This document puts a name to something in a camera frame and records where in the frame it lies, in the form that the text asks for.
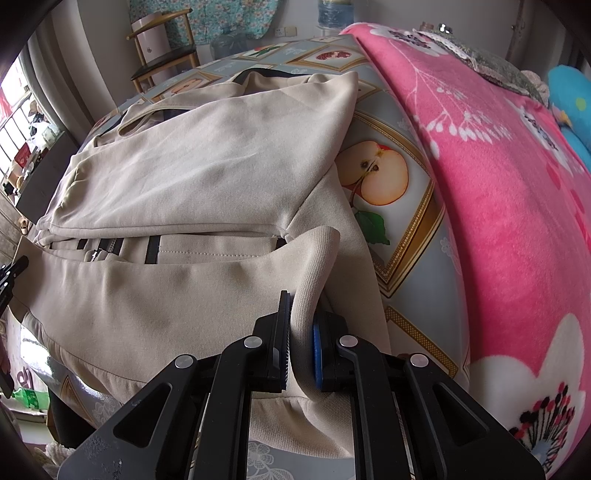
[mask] zipper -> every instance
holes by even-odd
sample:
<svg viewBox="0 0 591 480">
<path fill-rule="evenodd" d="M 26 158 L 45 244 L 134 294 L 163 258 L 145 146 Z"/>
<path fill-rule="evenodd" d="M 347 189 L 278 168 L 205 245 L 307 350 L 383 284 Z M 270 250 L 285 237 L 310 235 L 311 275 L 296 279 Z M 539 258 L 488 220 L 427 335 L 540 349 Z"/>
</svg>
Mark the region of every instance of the zipper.
<svg viewBox="0 0 591 480">
<path fill-rule="evenodd" d="M 97 257 L 99 256 L 99 253 L 101 253 L 102 251 L 106 251 L 108 254 L 113 253 L 113 250 L 115 250 L 115 245 L 117 244 L 117 239 L 116 238 L 110 238 L 109 239 L 109 243 L 107 244 L 106 248 L 101 248 L 100 246 L 98 248 L 96 248 L 93 252 L 92 252 L 92 257 L 90 258 L 91 262 L 96 261 Z"/>
<path fill-rule="evenodd" d="M 94 262 L 96 260 L 96 257 L 98 257 L 99 253 L 101 253 L 102 251 L 102 248 L 97 248 L 94 252 L 92 252 L 92 257 L 90 258 L 90 261 Z"/>
</svg>

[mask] electrical outlet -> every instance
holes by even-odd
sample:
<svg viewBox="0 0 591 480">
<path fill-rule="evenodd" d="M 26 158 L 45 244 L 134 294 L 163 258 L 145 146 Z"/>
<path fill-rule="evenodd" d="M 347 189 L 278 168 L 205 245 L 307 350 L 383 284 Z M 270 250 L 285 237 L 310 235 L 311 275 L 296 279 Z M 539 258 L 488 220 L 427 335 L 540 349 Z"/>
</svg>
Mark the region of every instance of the electrical outlet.
<svg viewBox="0 0 591 480">
<path fill-rule="evenodd" d="M 286 27 L 285 28 L 285 36 L 286 37 L 297 37 L 297 27 Z"/>
</svg>

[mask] blue plush toy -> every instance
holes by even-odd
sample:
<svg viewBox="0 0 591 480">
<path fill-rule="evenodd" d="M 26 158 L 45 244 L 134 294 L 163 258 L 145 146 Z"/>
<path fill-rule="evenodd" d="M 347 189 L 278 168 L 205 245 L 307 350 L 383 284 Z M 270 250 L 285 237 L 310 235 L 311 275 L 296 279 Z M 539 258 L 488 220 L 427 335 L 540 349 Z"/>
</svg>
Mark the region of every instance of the blue plush toy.
<svg viewBox="0 0 591 480">
<path fill-rule="evenodd" d="M 583 160 L 587 170 L 591 172 L 591 153 L 585 148 L 583 142 L 581 142 L 579 137 L 577 137 L 574 132 L 566 125 L 560 127 L 560 131 L 564 135 L 566 141 L 569 143 L 570 148 L 572 148 L 579 158 Z"/>
<path fill-rule="evenodd" d="M 568 125 L 572 133 L 591 151 L 591 81 L 582 72 L 566 65 L 558 65 L 548 73 L 550 103 L 559 123 Z M 577 150 L 569 140 L 573 150 Z"/>
</svg>

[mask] metal screw head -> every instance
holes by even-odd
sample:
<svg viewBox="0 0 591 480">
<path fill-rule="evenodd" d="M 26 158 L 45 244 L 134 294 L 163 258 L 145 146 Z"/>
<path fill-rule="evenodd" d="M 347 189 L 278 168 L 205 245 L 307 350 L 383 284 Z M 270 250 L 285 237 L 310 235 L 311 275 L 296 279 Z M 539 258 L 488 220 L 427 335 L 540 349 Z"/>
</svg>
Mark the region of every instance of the metal screw head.
<svg viewBox="0 0 591 480">
<path fill-rule="evenodd" d="M 244 346 L 246 348 L 258 348 L 262 345 L 262 340 L 259 337 L 251 336 L 244 339 Z"/>
<path fill-rule="evenodd" d="M 339 343 L 342 346 L 351 348 L 357 345 L 359 341 L 353 335 L 343 335 L 341 338 L 339 338 Z"/>
<path fill-rule="evenodd" d="M 423 355 L 422 353 L 415 353 L 411 358 L 410 358 L 410 362 L 415 366 L 415 367 L 426 367 L 429 364 L 429 359 Z"/>
<path fill-rule="evenodd" d="M 193 357 L 191 357 L 191 355 L 178 356 L 174 361 L 174 366 L 176 368 L 188 368 L 191 365 L 193 365 Z"/>
</svg>

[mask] red item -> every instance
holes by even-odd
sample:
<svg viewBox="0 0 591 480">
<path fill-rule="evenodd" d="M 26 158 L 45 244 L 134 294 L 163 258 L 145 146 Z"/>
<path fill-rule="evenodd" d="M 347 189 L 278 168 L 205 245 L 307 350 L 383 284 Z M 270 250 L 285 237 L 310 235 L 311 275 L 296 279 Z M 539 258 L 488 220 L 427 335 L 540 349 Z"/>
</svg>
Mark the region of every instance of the red item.
<svg viewBox="0 0 591 480">
<path fill-rule="evenodd" d="M 5 118 L 8 118 L 12 113 L 12 107 L 8 100 L 6 99 L 6 95 L 4 95 L 4 90 L 0 87 L 0 122 Z"/>
<path fill-rule="evenodd" d="M 25 142 L 25 144 L 20 148 L 14 157 L 14 161 L 18 163 L 21 168 L 25 168 L 25 165 L 27 165 L 27 160 L 30 156 L 31 150 L 29 149 L 29 145 Z"/>
</svg>

